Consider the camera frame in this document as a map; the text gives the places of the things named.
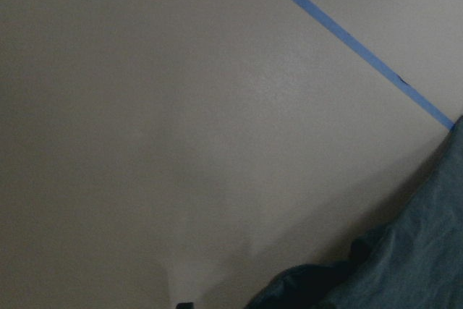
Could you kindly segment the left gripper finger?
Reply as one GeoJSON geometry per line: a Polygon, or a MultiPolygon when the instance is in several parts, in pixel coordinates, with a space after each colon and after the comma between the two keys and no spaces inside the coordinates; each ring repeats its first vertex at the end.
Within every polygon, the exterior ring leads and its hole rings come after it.
{"type": "Polygon", "coordinates": [[[176,305],[176,309],[193,309],[192,302],[181,302],[176,305]]]}

